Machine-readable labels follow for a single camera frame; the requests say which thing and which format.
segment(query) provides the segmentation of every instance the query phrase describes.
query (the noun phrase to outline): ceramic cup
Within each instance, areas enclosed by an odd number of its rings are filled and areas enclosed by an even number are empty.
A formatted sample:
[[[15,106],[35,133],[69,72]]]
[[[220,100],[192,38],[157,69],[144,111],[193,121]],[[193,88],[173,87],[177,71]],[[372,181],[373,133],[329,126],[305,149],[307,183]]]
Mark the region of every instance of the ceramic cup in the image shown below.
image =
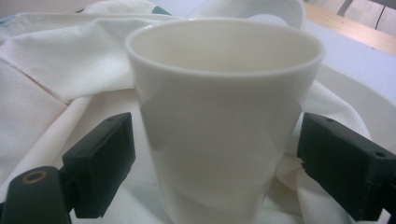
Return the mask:
[[[250,223],[322,45],[289,27],[201,19],[142,28],[126,48],[168,216],[176,224]]]

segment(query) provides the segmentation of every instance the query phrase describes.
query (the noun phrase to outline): cup rim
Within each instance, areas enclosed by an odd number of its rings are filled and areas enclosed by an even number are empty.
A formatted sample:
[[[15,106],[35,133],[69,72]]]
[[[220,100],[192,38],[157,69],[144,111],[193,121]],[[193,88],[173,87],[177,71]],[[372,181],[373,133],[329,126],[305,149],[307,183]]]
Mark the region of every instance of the cup rim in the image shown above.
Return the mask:
[[[285,68],[279,68],[279,69],[274,69],[274,70],[262,70],[262,71],[246,71],[246,72],[222,72],[222,71],[207,71],[207,70],[199,70],[199,69],[190,69],[190,68],[184,68],[184,67],[177,67],[165,63],[158,63],[154,62],[150,59],[147,59],[137,52],[135,52],[132,49],[132,41],[143,35],[145,32],[152,30],[152,29],[162,29],[166,28],[169,26],[175,26],[175,25],[182,25],[185,23],[191,23],[191,22],[236,22],[240,24],[256,24],[260,26],[265,26],[265,27],[272,27],[275,29],[283,30],[285,32],[291,32],[296,35],[304,36],[305,38],[311,39],[316,45],[318,46],[318,54],[313,57],[312,59],[307,60],[304,63],[300,63],[294,66],[290,67],[285,67]],[[132,31],[130,34],[127,35],[125,39],[125,47],[127,48],[128,54],[130,56],[134,57],[136,60],[138,60],[141,63],[144,63],[145,65],[149,66],[154,66],[158,69],[165,70],[168,72],[172,72],[174,74],[181,74],[183,76],[193,76],[193,77],[227,77],[227,78],[232,78],[232,77],[271,77],[271,76],[280,76],[280,75],[287,75],[290,73],[294,73],[296,71],[301,71],[304,70],[306,67],[310,67],[313,64],[319,64],[320,61],[324,58],[325,55],[325,48],[323,44],[313,35],[308,34],[304,32],[303,30],[286,26],[286,25],[278,25],[270,22],[264,22],[264,21],[250,21],[247,19],[237,19],[237,18],[198,18],[198,19],[181,19],[181,20],[175,20],[175,21],[165,21],[165,22],[158,22],[154,24],[150,24],[141,28],[138,28],[134,31]]]

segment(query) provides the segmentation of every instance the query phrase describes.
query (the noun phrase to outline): white cloth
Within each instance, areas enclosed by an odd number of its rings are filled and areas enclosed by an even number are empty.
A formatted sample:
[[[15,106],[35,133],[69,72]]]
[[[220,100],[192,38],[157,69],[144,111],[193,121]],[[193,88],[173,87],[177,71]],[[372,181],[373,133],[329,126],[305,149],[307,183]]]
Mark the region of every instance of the white cloth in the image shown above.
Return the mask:
[[[218,10],[221,15],[227,7]],[[177,20],[153,11],[161,9],[149,1],[114,0],[80,14],[28,13],[0,21],[0,202],[15,176],[37,166],[61,167],[66,150],[101,120],[131,111],[137,154],[131,173],[103,218],[73,217],[73,223],[171,223],[124,51],[124,38],[133,30]],[[396,152],[396,140],[386,134],[396,130],[395,106],[325,65],[303,109],[336,119]],[[354,223],[302,170],[295,156],[300,126],[301,121],[255,223]],[[388,217],[384,213],[379,223]]]

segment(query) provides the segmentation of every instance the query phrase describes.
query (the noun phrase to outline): wooden surface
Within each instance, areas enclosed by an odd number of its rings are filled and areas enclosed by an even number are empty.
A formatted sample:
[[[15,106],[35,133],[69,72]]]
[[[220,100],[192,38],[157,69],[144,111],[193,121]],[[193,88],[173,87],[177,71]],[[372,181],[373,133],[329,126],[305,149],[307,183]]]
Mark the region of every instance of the wooden surface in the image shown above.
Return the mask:
[[[324,8],[334,14],[340,10],[346,0],[304,0],[310,5]],[[370,0],[353,0],[345,13],[345,18],[369,26],[373,29],[396,36],[396,9],[375,3]]]
[[[323,8],[305,4],[306,16],[310,21],[332,29],[341,35],[357,40],[372,48],[396,55],[396,36],[377,31],[358,22],[337,16]]]

